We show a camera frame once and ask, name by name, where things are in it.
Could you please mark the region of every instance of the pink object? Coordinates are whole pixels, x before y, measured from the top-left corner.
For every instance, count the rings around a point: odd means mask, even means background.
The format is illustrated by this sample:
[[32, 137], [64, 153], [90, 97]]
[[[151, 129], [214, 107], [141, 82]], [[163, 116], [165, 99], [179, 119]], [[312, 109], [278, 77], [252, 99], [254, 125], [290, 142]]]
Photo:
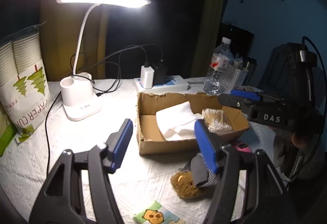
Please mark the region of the pink object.
[[244, 142], [242, 142], [240, 140], [232, 143], [232, 146], [235, 147], [237, 151], [252, 153], [249, 146], [246, 143], [244, 143]]

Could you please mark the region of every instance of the brown plush toy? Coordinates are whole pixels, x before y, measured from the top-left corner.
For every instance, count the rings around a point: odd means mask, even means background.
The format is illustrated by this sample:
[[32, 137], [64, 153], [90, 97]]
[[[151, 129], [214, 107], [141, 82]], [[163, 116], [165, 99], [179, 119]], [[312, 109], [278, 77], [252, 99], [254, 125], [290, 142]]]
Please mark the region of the brown plush toy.
[[206, 188], [196, 187], [192, 172], [178, 172], [170, 178], [170, 182], [180, 198], [199, 197], [206, 190]]

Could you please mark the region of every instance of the desk lamp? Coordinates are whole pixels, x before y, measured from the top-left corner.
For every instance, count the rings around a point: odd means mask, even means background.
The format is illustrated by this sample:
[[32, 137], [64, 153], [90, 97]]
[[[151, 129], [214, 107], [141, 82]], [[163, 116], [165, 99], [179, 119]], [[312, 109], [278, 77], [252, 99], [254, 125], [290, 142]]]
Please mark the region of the desk lamp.
[[57, 0], [57, 3], [90, 3], [87, 10], [76, 48], [73, 74], [60, 81], [60, 89], [63, 96], [63, 106], [69, 119], [78, 121], [91, 116], [101, 110], [100, 98], [93, 91], [91, 74], [82, 72], [76, 74], [78, 54], [86, 20], [92, 9], [101, 4], [117, 5], [127, 8], [138, 8], [150, 3], [150, 0]]

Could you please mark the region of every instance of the green packaging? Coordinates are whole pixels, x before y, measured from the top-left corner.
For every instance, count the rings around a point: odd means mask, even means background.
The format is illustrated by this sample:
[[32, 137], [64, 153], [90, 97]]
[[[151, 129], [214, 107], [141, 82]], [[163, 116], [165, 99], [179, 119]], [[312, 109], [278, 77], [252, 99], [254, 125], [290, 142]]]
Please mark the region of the green packaging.
[[0, 156], [15, 137], [17, 128], [8, 117], [6, 111], [0, 103]]

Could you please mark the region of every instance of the bottle cap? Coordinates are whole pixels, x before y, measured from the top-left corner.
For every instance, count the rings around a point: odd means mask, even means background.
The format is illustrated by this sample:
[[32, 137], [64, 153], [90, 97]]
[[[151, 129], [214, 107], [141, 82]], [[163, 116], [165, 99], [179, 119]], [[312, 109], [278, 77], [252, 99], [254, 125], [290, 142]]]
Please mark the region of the bottle cap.
[[229, 38], [227, 38], [227, 37], [223, 37], [222, 40], [221, 40], [221, 42], [223, 42], [223, 43], [225, 43], [227, 45], [230, 45], [232, 41]]

